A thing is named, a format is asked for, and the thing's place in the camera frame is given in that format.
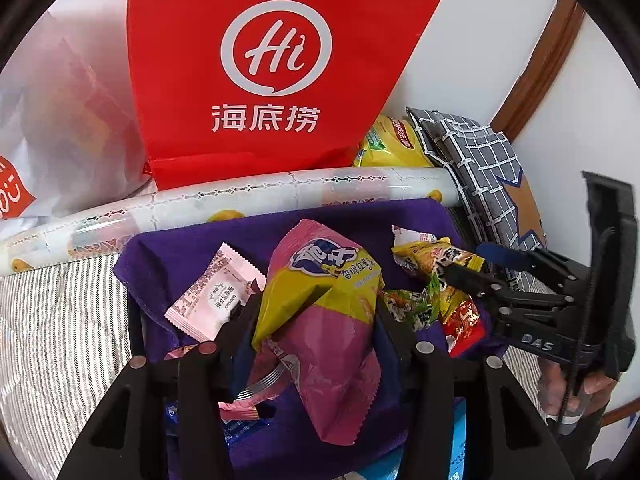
pink and yellow chip bag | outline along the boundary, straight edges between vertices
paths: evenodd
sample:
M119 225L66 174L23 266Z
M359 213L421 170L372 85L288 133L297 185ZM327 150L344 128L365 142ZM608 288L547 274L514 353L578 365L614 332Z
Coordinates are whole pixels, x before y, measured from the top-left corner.
M273 252L252 341L292 373L320 439L354 443L380 382L372 349L380 266L358 244L302 220Z

purple towel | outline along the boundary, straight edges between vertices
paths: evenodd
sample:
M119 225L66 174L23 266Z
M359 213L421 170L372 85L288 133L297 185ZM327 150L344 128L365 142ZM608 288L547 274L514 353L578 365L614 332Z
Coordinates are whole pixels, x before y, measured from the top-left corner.
M363 246L382 267L386 288L420 291L424 287L393 260L391 224L447 236L454 245L462 244L447 210L431 199L328 206L140 234L127 244L113 272L148 317L148 357L161 360L169 350L194 342L171 325L164 313L204 272L222 242L266 274L271 253L303 218L325 224ZM439 323L418 338L446 348ZM485 340L475 351L494 353L497 346L499 343ZM239 480L336 478L368 465L406 438L408 413L383 386L356 443L349 447L318 439L295 387L290 386L273 403L277 412L270 425L230 450Z

blue packaging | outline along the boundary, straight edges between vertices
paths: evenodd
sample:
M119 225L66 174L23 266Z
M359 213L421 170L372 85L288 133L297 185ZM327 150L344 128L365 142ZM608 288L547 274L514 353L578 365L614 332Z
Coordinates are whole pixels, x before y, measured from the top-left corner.
M451 464L449 466L449 480L462 480L465 468L466 441L466 402L462 400L454 409L453 441L451 445ZM402 447L399 447L358 471L364 480L396 480Z
M164 407L165 431L169 436L178 436L178 404L169 402ZM268 422L261 418L257 420L229 420L222 425L225 433L226 446L243 439L255 431L267 426Z

red paper bag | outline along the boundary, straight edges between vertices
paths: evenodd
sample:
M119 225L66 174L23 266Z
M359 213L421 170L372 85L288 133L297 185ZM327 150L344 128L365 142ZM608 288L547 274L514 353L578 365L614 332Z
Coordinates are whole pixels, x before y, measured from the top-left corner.
M350 166L440 0L129 0L159 189Z
M14 165L0 155L0 220L20 216L34 200Z

human hand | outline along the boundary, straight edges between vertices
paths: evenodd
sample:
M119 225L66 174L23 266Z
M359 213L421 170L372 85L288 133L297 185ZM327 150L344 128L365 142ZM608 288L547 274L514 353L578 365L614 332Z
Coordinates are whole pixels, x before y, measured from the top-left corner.
M542 409L549 415L557 415L562 405L564 389L566 388L566 378L558 363L549 361L543 357L538 358L540 366L540 380L538 381L538 400ZM607 405L611 398L611 392L618 382L608 378L602 370L589 373L582 382L582 389L587 395L591 395L591 400L587 405L584 415L597 412ZM578 396L569 396L567 411L573 411L580 405Z

